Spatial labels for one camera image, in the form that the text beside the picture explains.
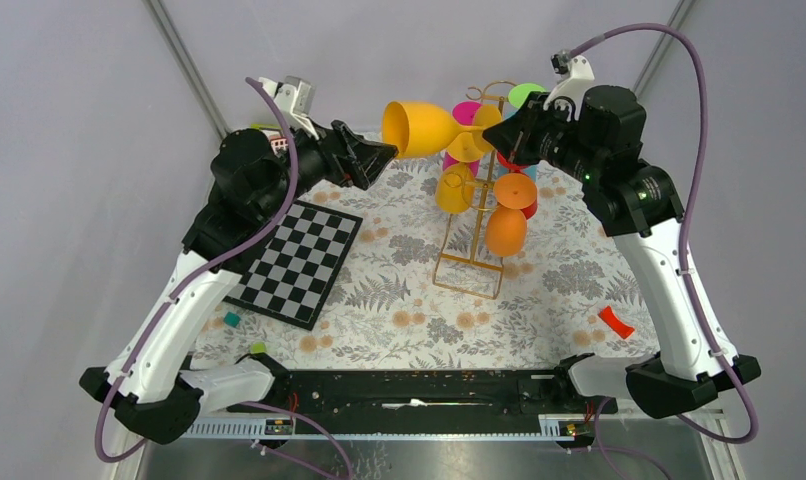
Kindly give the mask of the green plastic wine glass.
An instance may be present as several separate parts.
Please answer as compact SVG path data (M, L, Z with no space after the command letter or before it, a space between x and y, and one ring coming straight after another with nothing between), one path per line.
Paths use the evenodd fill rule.
M520 109L526 102L530 94L545 93L548 94L549 90L541 85L535 83L521 83L513 86L507 94L507 101L515 109Z

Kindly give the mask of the yellow plastic wine glass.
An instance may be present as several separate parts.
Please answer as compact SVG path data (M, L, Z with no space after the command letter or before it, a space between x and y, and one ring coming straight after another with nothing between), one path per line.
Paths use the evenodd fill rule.
M472 124L463 125L437 105L394 101L383 112L381 139L394 146L401 159L425 157L444 150L459 162L471 163L494 150L483 133L502 119L501 111L494 105L480 105Z

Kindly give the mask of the magenta plastic wine glass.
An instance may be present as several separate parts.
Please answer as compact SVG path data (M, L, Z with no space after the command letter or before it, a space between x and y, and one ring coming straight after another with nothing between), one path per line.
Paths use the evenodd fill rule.
M458 103L452 110L451 114L454 119L462 125L471 125L474 121L474 117L477 113L477 110L481 107L481 103L475 101L464 101ZM459 164L459 161L453 157L449 152L444 152L442 169L446 170L447 168ZM471 173L474 176L478 175L479 167L480 167L480 160L476 160L474 162L466 163L466 166L469 168Z

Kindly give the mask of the amber plastic wine glass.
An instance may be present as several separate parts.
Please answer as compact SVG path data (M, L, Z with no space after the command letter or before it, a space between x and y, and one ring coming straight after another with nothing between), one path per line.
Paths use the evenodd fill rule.
M454 163L444 167L435 194L441 210L460 214L472 206L476 174L470 164L478 162L483 155L475 145L472 133L462 133L450 143L445 150L445 159Z

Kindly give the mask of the gold wire glass rack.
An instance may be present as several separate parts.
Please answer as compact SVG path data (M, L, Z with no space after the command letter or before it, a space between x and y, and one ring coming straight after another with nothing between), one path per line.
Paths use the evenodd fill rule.
M483 87L471 86L461 102L494 105L505 113L509 106L507 94L515 85L512 81L499 80ZM498 297L505 275L503 259L491 255L484 242L486 223L495 206L491 186L497 179L498 164L494 152L480 159L472 206L463 213L448 216L432 272L433 285L482 299Z

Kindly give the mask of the blue plastic wine glass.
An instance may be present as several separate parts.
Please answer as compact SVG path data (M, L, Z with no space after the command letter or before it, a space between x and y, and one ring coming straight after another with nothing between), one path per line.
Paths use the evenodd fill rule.
M504 166L502 164L498 164L496 166L495 175L496 175L497 179L499 179L499 178L501 178L501 177L503 177L505 175L508 175L510 173L523 173L524 175L529 177L533 182L535 182L536 178L537 178L537 166L536 165L531 165L531 166L527 166L527 167L525 167L525 168L523 168L521 170L509 169L509 168L507 168L506 166Z

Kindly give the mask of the red plastic wine glass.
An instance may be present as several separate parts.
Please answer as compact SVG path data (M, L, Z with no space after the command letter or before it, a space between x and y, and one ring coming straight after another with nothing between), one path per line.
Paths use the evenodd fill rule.
M497 158L497 161L499 162L499 164L502 164L502 165L506 166L509 169L521 170L521 169L527 167L527 166L518 166L518 165L515 165L515 164L513 164L511 162L508 162L499 152L496 153L496 158ZM537 213L537 210L538 210L538 200L535 199L534 202L530 206L525 207L524 209L522 209L522 213L525 215L525 218L527 220L529 220L530 218L532 218Z

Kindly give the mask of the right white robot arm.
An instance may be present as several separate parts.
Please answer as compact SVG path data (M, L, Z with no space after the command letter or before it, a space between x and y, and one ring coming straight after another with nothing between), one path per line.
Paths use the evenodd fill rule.
M554 402L576 412L592 397L629 398L660 419L697 410L721 392L760 377L758 360L737 351L708 302L679 241L685 210L671 177L641 156L646 110L619 86L595 86L580 103L547 105L530 94L484 138L521 166L543 161L576 179L587 209L629 265L659 349L646 358L575 355L559 364Z

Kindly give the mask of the orange plastic wine glass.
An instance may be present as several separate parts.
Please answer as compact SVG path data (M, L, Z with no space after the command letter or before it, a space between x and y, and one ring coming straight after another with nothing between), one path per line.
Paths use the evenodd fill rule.
M516 255L524 247L528 219L537 210L535 183L523 173L509 173L494 183L492 194L496 207L487 223L486 247L498 257Z

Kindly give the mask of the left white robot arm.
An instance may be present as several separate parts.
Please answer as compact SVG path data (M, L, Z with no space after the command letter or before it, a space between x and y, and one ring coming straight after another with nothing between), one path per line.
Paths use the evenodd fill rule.
M327 181L367 189L397 156L334 121L297 129L276 151L257 129L229 134L211 163L212 190L183 238L171 279L124 351L90 367L79 384L126 429L168 444L203 414L255 401L275 411L288 401L283 368L264 354L188 371L186 355L214 308L239 283L294 201Z

